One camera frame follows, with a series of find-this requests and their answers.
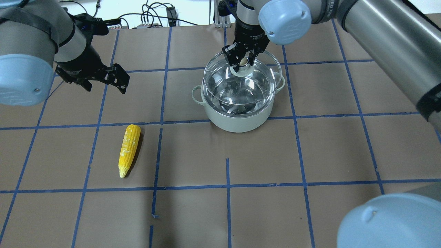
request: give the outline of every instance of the black cable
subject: black cable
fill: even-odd
[[[158,13],[156,12],[156,10],[154,10],[154,8],[151,8],[151,5],[149,6],[147,4],[143,4],[142,5],[142,13],[143,13],[143,15],[141,16],[141,18],[144,16],[145,13],[151,14],[150,11],[149,11],[150,9],[153,10],[153,12],[155,12],[156,16],[158,16]],[[151,25],[153,25],[153,23],[155,22],[155,17],[153,15],[151,15],[151,16],[152,16]],[[158,20],[159,20],[159,23],[161,24],[161,26],[163,27],[161,19],[158,18]]]
[[[75,1],[59,1],[59,3],[75,3],[78,4],[79,6],[81,6],[83,8],[83,10],[86,12],[86,14],[89,14],[86,10],[86,8],[84,8],[84,6],[82,4],[80,4],[79,2],[75,2]]]
[[[151,27],[163,27],[163,26],[161,26],[161,25],[159,25],[159,24],[155,24],[155,25],[153,25],[153,26],[149,26],[149,27],[147,27],[147,28],[151,28]]]
[[[23,0],[17,5],[17,7],[23,8],[28,2],[29,2],[29,0]]]
[[[98,8],[95,10],[95,14],[93,15],[93,17],[95,18],[98,14]]]
[[[95,7],[96,7],[96,10],[95,10],[95,14],[93,15],[94,18],[95,18],[95,16],[97,16],[97,14],[98,14],[98,9],[101,8],[100,3],[101,3],[101,0],[98,0],[98,1],[97,1],[97,5],[95,6]]]
[[[144,6],[147,6],[148,7],[148,9],[147,9],[147,11],[144,11]],[[156,10],[154,10],[153,8],[151,8],[151,5],[150,6],[148,6],[148,5],[143,5],[142,6],[142,13],[144,14],[144,13],[148,13],[148,14],[151,14],[150,13],[150,11],[149,10],[153,10],[153,12],[155,12],[155,14],[156,14],[156,16],[158,16],[158,13],[156,12]],[[153,24],[153,22],[154,22],[154,20],[155,20],[155,18],[154,18],[154,15],[151,15],[152,16],[152,24]],[[159,20],[159,23],[161,24],[161,26],[163,26],[162,25],[162,21],[161,21],[161,19],[159,19],[159,17],[158,17],[158,20]]]
[[[126,16],[126,15],[144,15],[144,14],[141,14],[141,13],[127,13],[127,14],[124,14],[124,15],[120,15],[118,18],[121,18],[121,17]],[[168,20],[181,21],[181,22],[188,23],[188,24],[191,24],[191,25],[199,26],[199,24],[191,23],[191,22],[188,22],[188,21],[185,21],[185,20],[182,20],[182,19],[176,19],[176,18],[164,17],[164,16],[157,16],[157,15],[155,15],[155,17],[158,17],[158,18],[166,18],[166,19],[168,19]]]
[[[171,12],[170,10],[167,10],[168,7],[167,7],[165,4],[163,4],[163,3],[158,3],[158,2],[154,2],[154,3],[152,3],[152,4],[148,7],[147,12],[149,12],[150,9],[152,9],[153,12],[155,12],[156,16],[158,16],[158,13],[156,13],[156,11],[154,10],[154,8],[157,8],[157,7],[159,7],[159,6],[164,6],[165,9],[166,9],[166,11],[170,12],[170,15],[172,15],[172,12]],[[159,23],[161,24],[161,26],[163,26],[163,25],[162,25],[162,22],[161,22],[161,19],[160,19],[159,17],[158,17],[158,20],[159,20]]]
[[[127,22],[127,20],[126,19],[124,19],[124,18],[120,18],[121,20],[124,20],[125,22],[126,22],[126,24],[127,24],[127,29],[130,29],[129,28],[129,23]]]
[[[74,20],[81,21],[81,22],[84,22],[84,23],[90,23],[90,24],[105,24],[107,26],[113,26],[113,25],[121,23],[121,18],[119,18],[119,17],[116,18],[116,19],[110,19],[110,20],[105,20],[105,21],[97,22],[97,21],[89,21],[89,20],[86,20],[86,19],[78,18],[78,17],[76,17],[74,15],[71,15],[69,13],[68,13],[68,15],[70,16],[70,18],[72,18]]]

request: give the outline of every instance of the black strap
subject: black strap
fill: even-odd
[[[250,5],[246,4],[246,3],[244,3],[242,0],[239,0],[239,2],[240,2],[245,8],[247,8],[247,9],[251,9],[251,10],[254,10],[254,7],[252,7],[252,6],[250,6]]]
[[[325,23],[334,18],[338,9],[338,0],[328,0],[326,3],[325,14],[322,16],[320,23]]]
[[[429,116],[433,112],[441,111],[441,83],[425,93],[416,104],[416,109],[429,121]]]
[[[344,22],[346,21],[346,16],[351,10],[352,6],[354,6],[358,0],[343,0],[337,10],[337,20],[340,23],[341,27],[344,31],[347,32],[346,27],[344,26]]]
[[[76,26],[75,26],[75,23],[72,22],[72,31],[71,31],[71,34],[70,34],[69,37],[67,37],[63,42],[60,43],[60,47],[64,46],[64,45],[67,44],[69,41],[71,41],[72,37],[73,37],[74,34],[75,34],[75,30],[76,30],[75,27],[76,27]]]
[[[47,33],[50,39],[55,43],[56,50],[58,51],[60,37],[57,29],[50,22],[40,16],[29,13],[19,7],[9,7],[6,9],[0,9],[0,18],[16,23],[22,23]]]
[[[326,2],[328,0],[321,0],[321,10],[320,10],[320,15],[317,18],[317,20],[313,23],[313,24],[318,24],[321,23],[321,21],[323,20],[323,17],[325,16],[326,13]]]

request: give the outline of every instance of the power adapter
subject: power adapter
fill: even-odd
[[[178,15],[175,7],[167,7],[168,26],[176,26]]]

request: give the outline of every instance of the cable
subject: cable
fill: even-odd
[[[125,22],[126,22],[126,24],[127,24],[127,29],[130,29],[129,28],[129,23],[127,22],[127,20],[126,19],[124,19],[124,18],[120,18],[121,20],[124,20]]]
[[[97,5],[96,5],[96,8],[97,8],[97,9],[95,10],[95,14],[93,15],[94,18],[95,18],[95,16],[97,16],[97,14],[98,14],[98,9],[101,8],[101,4],[100,4],[100,3],[101,3],[101,0],[98,0],[98,1],[97,1]]]
[[[152,4],[148,7],[147,12],[149,12],[149,10],[152,9],[153,12],[155,12],[156,16],[158,16],[158,13],[156,13],[156,11],[155,11],[154,9],[157,8],[157,7],[159,7],[159,6],[164,6],[165,9],[166,9],[166,11],[170,12],[170,15],[172,15],[172,12],[171,12],[170,10],[167,10],[168,7],[167,7],[165,4],[162,4],[162,3],[159,3],[159,2],[154,2],[154,3],[152,3]],[[159,17],[158,17],[158,20],[159,20],[159,23],[161,24],[161,26],[163,26],[163,25],[162,25],[162,22],[161,22],[161,19],[160,19]]]
[[[121,23],[121,18],[120,17],[118,17],[116,19],[105,20],[105,21],[89,21],[89,20],[86,20],[86,19],[78,18],[78,17],[76,17],[74,15],[71,15],[69,13],[68,13],[68,15],[70,16],[70,18],[72,18],[74,20],[81,21],[81,22],[84,22],[84,23],[90,23],[90,24],[105,24],[107,26],[113,26],[113,25]]]
[[[118,18],[121,18],[121,17],[126,16],[126,15],[144,15],[144,14],[141,14],[141,13],[127,13],[127,14],[124,14],[124,15],[120,15]],[[188,24],[191,24],[191,25],[199,26],[199,24],[191,23],[191,22],[188,22],[188,21],[185,21],[185,20],[182,20],[182,19],[176,19],[176,18],[164,17],[164,16],[157,16],[157,15],[152,15],[152,14],[146,14],[146,15],[155,16],[157,18],[166,18],[166,19],[169,19],[169,20],[181,21],[181,22],[188,23]]]
[[[156,10],[154,10],[154,8],[151,8],[151,6],[148,6],[148,5],[146,5],[146,4],[143,4],[142,5],[142,13],[143,13],[143,15],[144,15],[144,13],[148,13],[148,14],[151,14],[150,13],[150,11],[149,10],[153,10],[153,12],[155,12],[155,14],[156,14],[156,16],[158,16],[158,13],[156,12]],[[154,20],[155,20],[155,16],[154,15],[151,15],[152,16],[152,24],[153,24],[153,22],[154,22]],[[161,19],[159,19],[159,17],[158,17],[158,20],[159,20],[159,23],[161,24],[161,26],[163,26],[162,25],[162,21],[161,21]]]
[[[75,1],[59,1],[59,3],[75,3],[78,4],[79,6],[81,6],[83,8],[83,10],[86,12],[86,14],[89,14],[86,10],[86,8],[84,8],[84,6],[82,4],[80,4],[79,2],[75,2]]]

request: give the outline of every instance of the grid square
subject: grid square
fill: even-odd
[[[81,193],[18,194],[2,247],[70,247]]]
[[[61,77],[55,77],[51,92],[62,81]],[[92,91],[87,92],[81,86],[63,82],[48,99],[40,125],[96,124],[105,85],[98,81],[92,83]]]
[[[88,188],[153,187],[160,125],[141,126],[142,140],[130,173],[123,179],[118,160],[126,126],[100,127]]]
[[[0,194],[0,226],[3,228],[13,194]]]
[[[226,137],[209,122],[165,125],[158,186],[225,184]]]
[[[35,127],[43,102],[34,106],[0,105],[0,128]]]
[[[75,247],[148,247],[152,191],[87,192]]]
[[[343,60],[331,22],[312,25],[300,39],[285,46],[288,63]]]
[[[382,180],[441,178],[441,145],[420,115],[365,117]]]
[[[349,69],[363,113],[416,111],[377,63],[349,63]]]
[[[15,190],[35,130],[2,130],[0,190]]]
[[[168,68],[205,67],[222,47],[224,29],[213,24],[173,27]]]
[[[363,47],[352,37],[352,35],[343,30],[340,24],[336,23],[338,36],[341,46],[347,60],[371,60],[370,55]]]
[[[83,188],[95,131],[38,130],[20,189]]]
[[[92,46],[99,54],[101,62],[103,62],[105,66],[110,66],[110,62],[112,61],[117,33],[115,30],[110,30],[105,36],[95,35],[93,37]]]
[[[345,65],[288,66],[297,116],[358,113]]]
[[[114,63],[125,70],[164,69],[168,34],[169,28],[120,30]]]
[[[299,119],[309,182],[377,180],[359,117]]]
[[[158,191],[153,247],[228,246],[225,189]]]
[[[311,247],[303,187],[232,188],[232,246]]]
[[[402,193],[407,192],[410,190],[414,190],[417,188],[422,188],[427,185],[431,185],[433,183],[402,183],[402,184],[385,184],[383,183],[383,189],[385,191],[385,194],[392,194],[392,193]]]
[[[193,88],[201,84],[204,70],[169,71],[165,92],[164,121],[207,119],[204,108],[191,98]],[[201,101],[200,91],[194,97]]]
[[[234,41],[234,30],[236,27],[236,23],[231,24],[231,28],[227,28],[227,45],[231,45]],[[284,62],[283,57],[283,50],[281,45],[276,45],[272,42],[268,44],[265,51],[272,53],[276,59],[279,61],[279,63]]]
[[[293,120],[267,120],[225,137],[232,184],[302,182]]]
[[[343,217],[380,196],[378,184],[309,186],[308,197],[316,248],[335,248]]]
[[[107,89],[101,123],[152,122],[161,120],[164,72],[130,73],[127,92]]]

